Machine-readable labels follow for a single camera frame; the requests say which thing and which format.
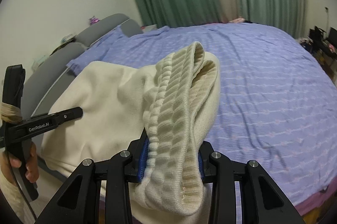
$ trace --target blue blanket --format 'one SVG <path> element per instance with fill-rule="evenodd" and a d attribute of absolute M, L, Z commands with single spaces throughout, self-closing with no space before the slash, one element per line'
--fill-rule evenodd
<path fill-rule="evenodd" d="M 220 107 L 206 139 L 213 148 L 260 162 L 294 205 L 327 186 L 337 175 L 337 89 L 277 28 L 163 27 L 128 38 L 118 27 L 68 66 L 75 74 L 95 60 L 140 68 L 194 41 L 221 63 Z"/>

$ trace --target metal screw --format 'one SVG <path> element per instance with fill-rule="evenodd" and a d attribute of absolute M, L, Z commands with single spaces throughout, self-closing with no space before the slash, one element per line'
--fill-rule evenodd
<path fill-rule="evenodd" d="M 213 152 L 212 153 L 212 157 L 213 158 L 220 158 L 221 157 L 221 153 L 219 153 L 219 152 Z"/>
<path fill-rule="evenodd" d="M 258 166 L 258 162 L 256 160 L 251 160 L 249 162 L 249 165 L 252 166 L 252 167 L 257 167 Z"/>
<path fill-rule="evenodd" d="M 123 158 L 127 158 L 130 155 L 130 152 L 128 150 L 124 150 L 124 151 L 121 151 L 120 155 Z"/>
<path fill-rule="evenodd" d="M 85 160 L 82 161 L 82 164 L 84 166 L 90 166 L 92 164 L 92 160 L 89 159 L 89 158 L 87 158 L 87 159 L 85 159 Z"/>

